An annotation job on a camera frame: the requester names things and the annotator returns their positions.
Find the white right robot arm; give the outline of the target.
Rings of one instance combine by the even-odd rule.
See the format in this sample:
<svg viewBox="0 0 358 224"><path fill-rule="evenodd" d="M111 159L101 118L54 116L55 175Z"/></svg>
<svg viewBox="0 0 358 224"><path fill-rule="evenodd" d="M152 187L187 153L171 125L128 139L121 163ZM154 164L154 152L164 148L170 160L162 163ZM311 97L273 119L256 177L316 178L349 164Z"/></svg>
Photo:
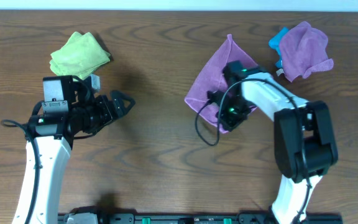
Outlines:
<svg viewBox="0 0 358 224"><path fill-rule="evenodd" d="M273 121L274 156L282 174L278 195L265 213L243 213L239 223L342 223L340 215L307 214L314 188L338 159L329 109L299 98L260 67L240 61L223 68L228 89L221 94L218 126L227 131L248 118L253 107Z"/></svg>

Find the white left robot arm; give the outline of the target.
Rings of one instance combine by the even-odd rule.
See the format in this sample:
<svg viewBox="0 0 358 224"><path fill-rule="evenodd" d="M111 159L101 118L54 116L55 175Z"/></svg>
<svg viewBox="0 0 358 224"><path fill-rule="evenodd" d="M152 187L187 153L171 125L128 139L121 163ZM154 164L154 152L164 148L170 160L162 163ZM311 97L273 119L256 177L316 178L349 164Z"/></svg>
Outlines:
<svg viewBox="0 0 358 224"><path fill-rule="evenodd" d="M26 166L13 223L57 223L63 176L78 132L95 136L124 117L135 100L113 90L73 104L45 101L26 127Z"/></svg>

